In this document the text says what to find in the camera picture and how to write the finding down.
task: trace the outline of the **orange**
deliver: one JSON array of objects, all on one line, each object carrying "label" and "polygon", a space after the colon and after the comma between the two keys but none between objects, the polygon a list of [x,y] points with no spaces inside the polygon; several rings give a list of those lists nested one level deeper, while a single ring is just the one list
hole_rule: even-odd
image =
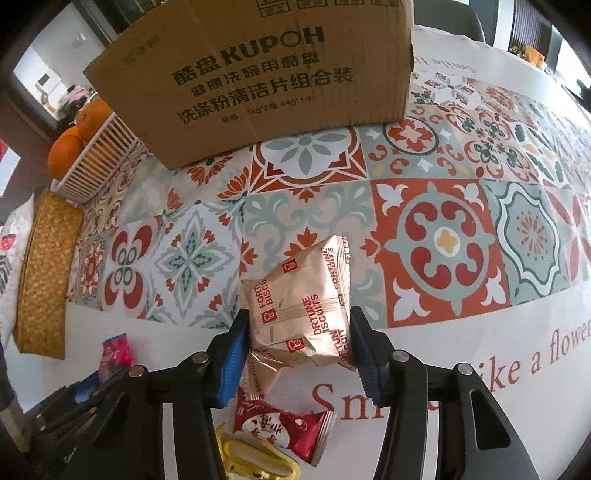
[{"label": "orange", "polygon": [[61,180],[70,167],[74,164],[78,156],[84,150],[82,140],[68,132],[71,129],[66,130],[60,138],[58,138],[47,156],[47,166],[51,175],[56,180]]},{"label": "orange", "polygon": [[92,140],[112,113],[111,107],[101,98],[92,100],[78,110],[76,125],[80,138],[85,142]]},{"label": "orange", "polygon": [[78,127],[75,125],[73,127],[70,127],[68,130],[64,131],[62,135],[74,135],[75,137],[78,137],[80,138],[80,140],[82,140],[82,138],[80,137],[80,132],[78,131]]}]

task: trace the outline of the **yellow object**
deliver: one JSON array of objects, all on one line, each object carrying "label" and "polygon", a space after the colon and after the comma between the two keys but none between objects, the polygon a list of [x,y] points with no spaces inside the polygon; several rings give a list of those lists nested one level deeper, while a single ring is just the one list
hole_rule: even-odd
[{"label": "yellow object", "polygon": [[12,331],[21,353],[64,359],[66,293],[83,219],[82,210],[48,190],[35,202]]},{"label": "yellow object", "polygon": [[534,67],[538,68],[541,68],[541,62],[545,60],[545,57],[539,51],[529,45],[525,46],[525,58]]},{"label": "yellow object", "polygon": [[223,433],[223,423],[216,429],[217,445],[228,480],[234,474],[252,480],[298,480],[301,475],[296,461],[266,440],[253,437],[257,447]]}]

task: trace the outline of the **table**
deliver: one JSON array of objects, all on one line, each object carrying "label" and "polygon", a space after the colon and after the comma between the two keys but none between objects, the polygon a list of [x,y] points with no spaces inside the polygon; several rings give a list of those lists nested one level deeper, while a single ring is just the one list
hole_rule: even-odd
[{"label": "table", "polygon": [[[227,326],[242,279],[339,233],[353,304],[425,363],[470,362],[540,477],[558,477],[591,430],[589,122],[549,77],[465,37],[417,27],[415,63],[404,122],[308,134],[331,153],[311,165],[296,154],[277,172],[293,139],[177,171],[140,145],[85,207],[66,360],[7,350],[24,408],[92,372],[100,341],[121,332],[148,368],[175,365]],[[287,371],[269,401],[339,413],[303,478],[372,475],[387,411],[355,374]]]}]

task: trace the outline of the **wicker tray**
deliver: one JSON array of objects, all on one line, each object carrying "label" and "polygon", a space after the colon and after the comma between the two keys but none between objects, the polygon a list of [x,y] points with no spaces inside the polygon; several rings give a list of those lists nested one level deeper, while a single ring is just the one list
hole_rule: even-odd
[{"label": "wicker tray", "polygon": [[83,217],[48,190],[35,202],[12,333],[21,353],[64,358],[66,290]]}]

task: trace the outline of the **window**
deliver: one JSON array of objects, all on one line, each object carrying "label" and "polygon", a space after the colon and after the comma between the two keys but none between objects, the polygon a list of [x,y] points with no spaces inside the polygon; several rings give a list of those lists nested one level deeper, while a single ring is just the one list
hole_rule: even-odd
[{"label": "window", "polygon": [[566,40],[562,41],[558,53],[556,76],[559,81],[576,94],[581,92],[577,80],[581,80],[587,87],[591,85],[591,77],[589,77],[577,54],[570,48]]},{"label": "window", "polygon": [[75,4],[69,3],[19,59],[7,82],[11,97],[47,139],[57,138],[92,94],[83,71],[104,48]]}]

